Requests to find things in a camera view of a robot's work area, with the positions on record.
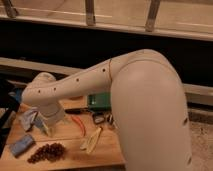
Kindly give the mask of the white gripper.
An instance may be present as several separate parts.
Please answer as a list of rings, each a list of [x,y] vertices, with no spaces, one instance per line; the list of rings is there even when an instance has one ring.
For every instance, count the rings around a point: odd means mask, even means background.
[[[57,122],[62,120],[65,116],[65,111],[60,103],[51,103],[40,108],[43,122],[45,123],[47,135],[53,137],[55,134],[54,126]]]

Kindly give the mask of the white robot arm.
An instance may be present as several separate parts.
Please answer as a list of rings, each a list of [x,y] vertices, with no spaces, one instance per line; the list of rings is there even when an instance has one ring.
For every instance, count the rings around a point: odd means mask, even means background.
[[[157,51],[120,55],[61,80],[40,73],[22,100],[54,123],[62,115],[61,99],[99,92],[111,94],[126,171],[193,170],[183,84]]]

